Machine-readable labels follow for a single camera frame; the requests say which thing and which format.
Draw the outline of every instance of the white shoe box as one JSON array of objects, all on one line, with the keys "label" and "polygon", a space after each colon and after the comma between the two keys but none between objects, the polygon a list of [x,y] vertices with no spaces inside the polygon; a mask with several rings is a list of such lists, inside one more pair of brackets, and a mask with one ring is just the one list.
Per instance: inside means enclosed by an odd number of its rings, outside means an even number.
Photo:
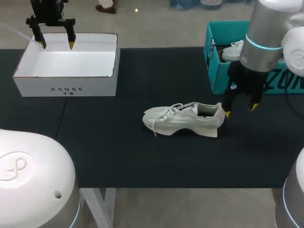
[{"label": "white shoe box", "polygon": [[117,34],[44,34],[47,47],[29,42],[14,73],[22,96],[115,96],[120,58]]}]

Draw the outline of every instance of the black table mat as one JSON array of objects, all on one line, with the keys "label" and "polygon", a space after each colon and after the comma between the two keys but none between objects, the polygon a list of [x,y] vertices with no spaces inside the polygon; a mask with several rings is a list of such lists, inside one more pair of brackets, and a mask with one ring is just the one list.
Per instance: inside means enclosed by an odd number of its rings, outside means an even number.
[{"label": "black table mat", "polygon": [[66,98],[22,97],[13,74],[24,50],[0,50],[0,128],[56,139]]},{"label": "black table mat", "polygon": [[[290,95],[304,113],[304,95]],[[304,147],[304,121],[283,95],[265,95],[253,113],[234,104],[217,139],[182,131],[155,137],[142,123],[155,106],[215,104],[194,48],[122,49],[116,97],[69,98],[58,141],[80,187],[278,188]]]}]

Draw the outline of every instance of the white sneaker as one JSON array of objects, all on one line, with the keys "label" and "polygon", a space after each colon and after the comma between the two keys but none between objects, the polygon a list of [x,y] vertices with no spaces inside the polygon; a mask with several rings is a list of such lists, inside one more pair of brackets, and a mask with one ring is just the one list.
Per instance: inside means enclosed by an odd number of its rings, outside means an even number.
[{"label": "white sneaker", "polygon": [[144,112],[143,123],[154,132],[172,135],[180,129],[190,129],[196,134],[217,137],[223,124],[225,111],[222,104],[175,104],[170,107],[156,107]]},{"label": "white sneaker", "polygon": [[235,43],[231,43],[231,47],[227,47],[223,50],[222,58],[226,62],[232,62],[239,60],[244,41],[240,40]]}]

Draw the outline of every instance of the gray floor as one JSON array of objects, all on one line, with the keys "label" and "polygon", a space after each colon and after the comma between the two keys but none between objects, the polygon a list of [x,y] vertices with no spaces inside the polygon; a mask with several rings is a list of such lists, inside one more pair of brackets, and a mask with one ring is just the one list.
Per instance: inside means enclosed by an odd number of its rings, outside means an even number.
[{"label": "gray floor", "polygon": [[270,189],[118,189],[114,228],[275,228],[274,207]]},{"label": "gray floor", "polygon": [[[76,18],[76,32],[118,33],[124,48],[203,46],[209,20],[250,19],[252,5],[225,4],[216,11],[176,11],[169,0],[119,0],[118,13],[95,10],[97,0],[70,0],[65,18]],[[0,0],[0,21],[32,36],[25,24],[32,14],[30,0]],[[64,32],[64,28],[42,27],[43,32]],[[27,41],[0,26],[0,48],[25,48]]]},{"label": "gray floor", "polygon": [[[65,18],[76,18],[76,32],[118,33],[123,48],[203,46],[209,20],[249,19],[252,11],[251,5],[225,4],[216,11],[180,12],[168,0],[120,0],[118,13],[106,15],[95,10],[96,2],[70,0]],[[30,0],[0,0],[0,21],[28,36],[31,14]],[[0,48],[26,45],[0,27]],[[118,189],[114,228],[274,228],[274,205],[270,189]],[[90,216],[89,228],[95,227]]]}]

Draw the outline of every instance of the blue led ring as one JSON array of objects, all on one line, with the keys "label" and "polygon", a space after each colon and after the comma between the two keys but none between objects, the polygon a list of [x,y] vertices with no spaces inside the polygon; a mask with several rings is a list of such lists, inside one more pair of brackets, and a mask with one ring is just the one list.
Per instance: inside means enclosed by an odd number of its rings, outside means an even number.
[{"label": "blue led ring", "polygon": [[284,187],[283,187],[283,202],[284,202],[284,206],[285,206],[285,209],[286,209],[286,212],[290,218],[290,220],[293,222],[293,224],[297,227],[297,228],[300,228],[300,226],[295,222],[294,218],[291,216],[291,214],[289,213],[289,210],[287,208],[287,205],[286,205],[286,202],[285,202],[285,185],[286,185],[286,181],[284,183]]},{"label": "blue led ring", "polygon": [[74,218],[74,221],[72,222],[72,224],[70,225],[69,228],[72,228],[72,227],[74,226],[74,223],[76,222],[76,219],[77,219],[78,214],[79,214],[79,210],[80,210],[80,200],[79,200],[79,206],[78,206],[77,214],[76,214],[76,216],[75,216],[75,218]]},{"label": "blue led ring", "polygon": [[247,34],[246,34],[246,39],[249,41],[250,44],[260,48],[260,49],[264,49],[264,50],[270,50],[270,51],[277,51],[277,50],[281,50],[282,47],[264,47],[264,46],[261,46],[261,45],[258,45],[256,44],[255,42],[253,42],[251,39],[248,38]]}]

